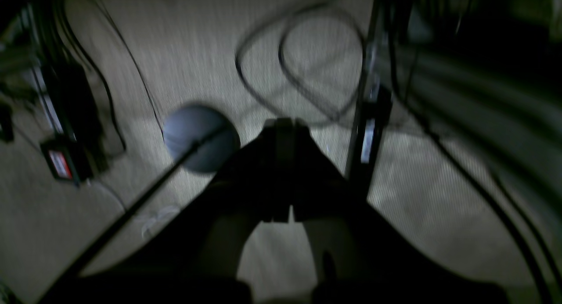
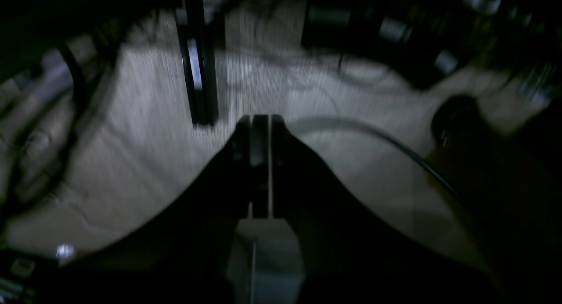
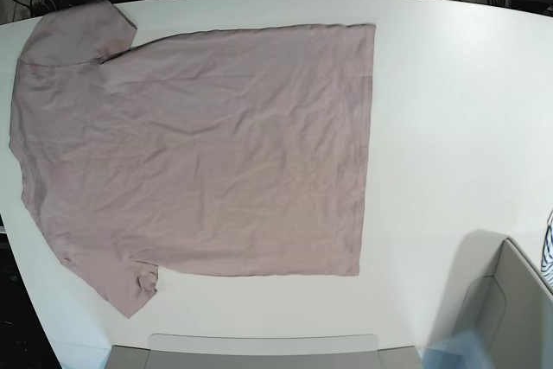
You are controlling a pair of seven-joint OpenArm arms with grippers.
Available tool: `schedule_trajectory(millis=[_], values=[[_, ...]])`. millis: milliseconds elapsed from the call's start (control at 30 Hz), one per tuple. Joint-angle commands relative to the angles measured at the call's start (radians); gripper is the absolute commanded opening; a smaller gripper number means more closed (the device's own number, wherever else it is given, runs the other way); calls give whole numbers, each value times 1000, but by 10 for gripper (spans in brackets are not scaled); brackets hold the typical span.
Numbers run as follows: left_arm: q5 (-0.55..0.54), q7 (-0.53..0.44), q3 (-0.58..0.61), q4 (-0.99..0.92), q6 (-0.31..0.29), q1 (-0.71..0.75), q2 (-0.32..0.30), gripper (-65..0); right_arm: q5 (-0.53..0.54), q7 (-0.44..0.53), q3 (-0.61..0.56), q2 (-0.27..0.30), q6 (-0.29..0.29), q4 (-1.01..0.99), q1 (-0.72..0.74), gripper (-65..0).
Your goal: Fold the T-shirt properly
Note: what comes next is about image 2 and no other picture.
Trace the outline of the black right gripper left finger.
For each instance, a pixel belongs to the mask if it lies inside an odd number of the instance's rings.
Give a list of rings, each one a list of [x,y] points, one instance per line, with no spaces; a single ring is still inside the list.
[[[172,204],[116,243],[66,268],[68,304],[231,304],[225,277],[248,212],[249,116]]]

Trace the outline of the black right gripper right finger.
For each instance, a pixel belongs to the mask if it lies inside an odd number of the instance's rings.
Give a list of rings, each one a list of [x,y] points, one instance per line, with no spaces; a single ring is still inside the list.
[[[299,304],[499,304],[490,278],[381,220],[273,115],[273,212],[295,232]]]

